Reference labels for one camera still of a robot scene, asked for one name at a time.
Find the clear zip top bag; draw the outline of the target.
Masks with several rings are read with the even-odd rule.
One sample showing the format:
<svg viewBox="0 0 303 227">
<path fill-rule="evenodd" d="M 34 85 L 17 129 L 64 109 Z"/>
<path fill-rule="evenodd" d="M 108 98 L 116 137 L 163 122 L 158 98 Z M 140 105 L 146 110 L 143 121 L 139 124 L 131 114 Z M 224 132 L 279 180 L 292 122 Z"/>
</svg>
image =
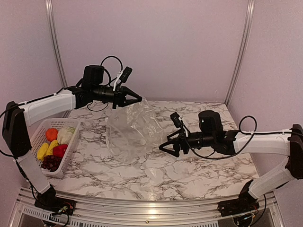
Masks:
<svg viewBox="0 0 303 227">
<path fill-rule="evenodd" d="M 122 107 L 107 119 L 106 143 L 118 161 L 130 163 L 164 142 L 166 133 L 156 119 L 156 111 L 143 98 Z"/>
</svg>

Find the white fake cauliflower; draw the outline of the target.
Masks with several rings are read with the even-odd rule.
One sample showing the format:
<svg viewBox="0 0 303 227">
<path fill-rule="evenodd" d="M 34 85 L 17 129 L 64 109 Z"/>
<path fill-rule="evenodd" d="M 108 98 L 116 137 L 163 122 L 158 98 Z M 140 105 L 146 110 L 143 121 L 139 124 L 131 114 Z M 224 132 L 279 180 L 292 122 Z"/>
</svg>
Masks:
<svg viewBox="0 0 303 227">
<path fill-rule="evenodd" d="M 75 128 L 74 127 L 63 127 L 58 131 L 57 134 L 57 141 L 58 144 L 62 145 L 62 144 L 69 144 L 73 134 L 75 132 Z"/>
</svg>

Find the orange fake tomato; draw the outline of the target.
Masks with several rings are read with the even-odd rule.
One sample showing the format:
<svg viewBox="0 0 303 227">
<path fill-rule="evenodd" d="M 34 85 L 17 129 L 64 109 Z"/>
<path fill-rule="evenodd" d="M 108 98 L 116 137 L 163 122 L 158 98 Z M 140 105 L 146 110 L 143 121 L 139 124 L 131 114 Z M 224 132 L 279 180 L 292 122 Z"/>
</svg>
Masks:
<svg viewBox="0 0 303 227">
<path fill-rule="evenodd" d="M 53 140 L 57 139 L 58 130 L 56 128 L 49 128 L 45 132 L 45 137 L 49 142 L 52 142 Z"/>
</svg>

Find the red fake bell pepper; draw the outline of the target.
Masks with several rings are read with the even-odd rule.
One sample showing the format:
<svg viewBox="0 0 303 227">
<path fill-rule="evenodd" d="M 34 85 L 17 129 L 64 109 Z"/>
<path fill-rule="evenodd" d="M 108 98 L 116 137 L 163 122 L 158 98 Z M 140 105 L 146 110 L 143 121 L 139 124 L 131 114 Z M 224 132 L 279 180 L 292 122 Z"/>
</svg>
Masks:
<svg viewBox="0 0 303 227">
<path fill-rule="evenodd" d="M 63 158 L 66 150 L 68 148 L 68 144 L 61 144 L 53 148 L 53 155 L 56 157 Z"/>
</svg>

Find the yellow fake banana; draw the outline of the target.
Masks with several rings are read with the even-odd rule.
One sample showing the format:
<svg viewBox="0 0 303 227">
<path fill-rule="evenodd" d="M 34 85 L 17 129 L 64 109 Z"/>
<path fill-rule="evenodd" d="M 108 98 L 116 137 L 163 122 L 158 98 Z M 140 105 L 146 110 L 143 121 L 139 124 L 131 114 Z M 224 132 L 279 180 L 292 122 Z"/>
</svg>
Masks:
<svg viewBox="0 0 303 227">
<path fill-rule="evenodd" d="M 39 150 L 37 151 L 36 157 L 38 160 L 42 161 L 44 159 L 44 157 L 47 154 L 47 151 L 49 149 L 49 144 L 48 143 L 43 143 L 41 145 L 41 147 L 39 148 Z"/>
</svg>

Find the purple fake grape bunch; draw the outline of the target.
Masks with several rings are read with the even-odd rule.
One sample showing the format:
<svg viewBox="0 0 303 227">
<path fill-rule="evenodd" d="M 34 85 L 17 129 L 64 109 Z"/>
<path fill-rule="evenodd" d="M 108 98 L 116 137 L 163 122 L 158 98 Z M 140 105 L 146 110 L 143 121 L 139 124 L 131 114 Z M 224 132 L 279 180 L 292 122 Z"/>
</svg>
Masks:
<svg viewBox="0 0 303 227">
<path fill-rule="evenodd" d="M 48 155 L 44 157 L 40 167 L 44 170 L 49 170 L 50 172 L 54 172 L 59 168 L 62 158 L 54 155 Z"/>
</svg>

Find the yellow fake lemon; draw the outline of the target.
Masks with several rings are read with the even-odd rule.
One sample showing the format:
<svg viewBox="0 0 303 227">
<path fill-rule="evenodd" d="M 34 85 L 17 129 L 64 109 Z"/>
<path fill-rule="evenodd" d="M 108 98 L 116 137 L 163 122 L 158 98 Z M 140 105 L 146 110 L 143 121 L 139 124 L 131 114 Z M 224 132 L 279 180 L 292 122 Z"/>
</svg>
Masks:
<svg viewBox="0 0 303 227">
<path fill-rule="evenodd" d="M 54 147 L 57 147 L 58 145 L 59 145 L 58 141 L 57 141 L 57 140 L 53 140 L 53 141 L 50 143 L 48 149 L 49 149 L 49 150 L 52 150 Z"/>
</svg>

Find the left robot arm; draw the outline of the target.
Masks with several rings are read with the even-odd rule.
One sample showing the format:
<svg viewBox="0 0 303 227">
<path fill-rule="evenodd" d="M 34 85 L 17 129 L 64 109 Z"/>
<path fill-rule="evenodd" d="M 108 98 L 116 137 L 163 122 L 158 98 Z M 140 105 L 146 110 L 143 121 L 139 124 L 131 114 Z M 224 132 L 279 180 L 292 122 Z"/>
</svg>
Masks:
<svg viewBox="0 0 303 227">
<path fill-rule="evenodd" d="M 75 85 L 63 88 L 57 93 L 28 102 L 7 104 L 1 114 L 4 118 L 2 136 L 15 162 L 31 186 L 38 192 L 36 202 L 49 210 L 56 210 L 60 200 L 55 189 L 42 173 L 33 154 L 28 127 L 49 116 L 79 109 L 93 101 L 112 103 L 112 107 L 125 107 L 142 100 L 142 97 L 121 85 L 103 85 L 105 68 L 89 65 L 84 69 L 83 78 Z"/>
</svg>

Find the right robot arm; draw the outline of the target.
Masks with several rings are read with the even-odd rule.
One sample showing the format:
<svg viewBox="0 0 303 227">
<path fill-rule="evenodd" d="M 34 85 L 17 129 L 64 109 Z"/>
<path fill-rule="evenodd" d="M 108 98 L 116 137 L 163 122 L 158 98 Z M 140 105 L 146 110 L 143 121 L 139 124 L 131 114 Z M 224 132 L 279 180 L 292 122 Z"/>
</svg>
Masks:
<svg viewBox="0 0 303 227">
<path fill-rule="evenodd" d="M 206 110 L 198 115 L 200 131 L 190 132 L 177 112 L 171 114 L 170 118 L 178 130 L 168 135 L 167 141 L 159 149 L 175 157 L 179 157 L 180 152 L 187 154 L 204 147 L 211 147 L 214 152 L 221 154 L 221 159 L 244 153 L 286 156 L 280 165 L 244 185 L 234 204 L 239 212 L 246 211 L 267 192 L 303 178 L 303 128 L 299 124 L 281 131 L 225 131 L 220 114 Z"/>
</svg>

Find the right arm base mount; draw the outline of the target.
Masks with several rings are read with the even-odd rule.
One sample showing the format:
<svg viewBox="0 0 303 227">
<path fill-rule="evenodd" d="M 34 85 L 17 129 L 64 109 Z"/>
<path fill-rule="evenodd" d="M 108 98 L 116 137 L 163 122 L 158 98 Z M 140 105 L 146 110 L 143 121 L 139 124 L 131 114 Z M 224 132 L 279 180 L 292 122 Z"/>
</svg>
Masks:
<svg viewBox="0 0 303 227">
<path fill-rule="evenodd" d="M 222 217 L 237 215 L 252 210 L 259 209 L 259 203 L 257 200 L 248 201 L 246 199 L 233 199 L 227 201 L 221 201 L 217 207 Z"/>
</svg>

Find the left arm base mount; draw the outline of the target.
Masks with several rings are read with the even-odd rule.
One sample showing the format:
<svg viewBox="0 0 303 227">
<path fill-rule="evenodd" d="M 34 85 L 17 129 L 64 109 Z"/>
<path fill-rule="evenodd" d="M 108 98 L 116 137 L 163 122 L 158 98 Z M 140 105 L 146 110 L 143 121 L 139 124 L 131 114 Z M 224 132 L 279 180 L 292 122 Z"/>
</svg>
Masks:
<svg viewBox="0 0 303 227">
<path fill-rule="evenodd" d="M 46 202 L 35 201 L 36 207 L 52 212 L 57 212 L 66 206 L 66 213 L 70 216 L 74 212 L 75 205 L 76 201 L 60 197 L 55 197 L 53 201 L 48 201 L 48 205 L 46 205 Z"/>
</svg>

